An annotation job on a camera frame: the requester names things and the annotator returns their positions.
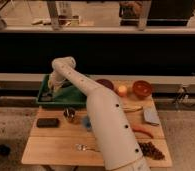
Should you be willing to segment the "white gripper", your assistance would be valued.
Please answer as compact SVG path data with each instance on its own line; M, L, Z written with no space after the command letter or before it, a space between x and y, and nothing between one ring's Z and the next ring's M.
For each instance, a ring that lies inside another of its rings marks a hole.
M53 71L49 75L48 88L51 89L53 92L57 92L63 85L64 80L65 78L63 76L61 76L58 72Z

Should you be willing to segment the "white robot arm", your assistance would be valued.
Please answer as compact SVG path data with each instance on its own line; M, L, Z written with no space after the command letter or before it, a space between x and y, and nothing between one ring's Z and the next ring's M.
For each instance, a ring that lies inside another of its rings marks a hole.
M75 70L73 57L52 61L53 86L68 79L87 96L86 109L107 171L151 171L122 109L109 88Z

